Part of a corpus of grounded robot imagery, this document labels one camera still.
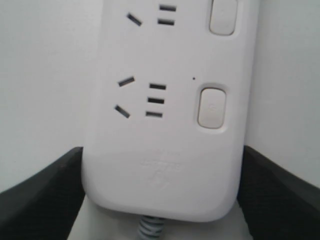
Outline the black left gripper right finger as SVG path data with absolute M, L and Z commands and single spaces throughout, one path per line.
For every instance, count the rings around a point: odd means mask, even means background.
M 237 201 L 254 240 L 320 238 L 320 189 L 247 145 Z

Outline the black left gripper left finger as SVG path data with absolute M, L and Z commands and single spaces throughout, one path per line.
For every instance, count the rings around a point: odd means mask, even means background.
M 2 240 L 68 239 L 85 198 L 82 147 L 0 194 Z

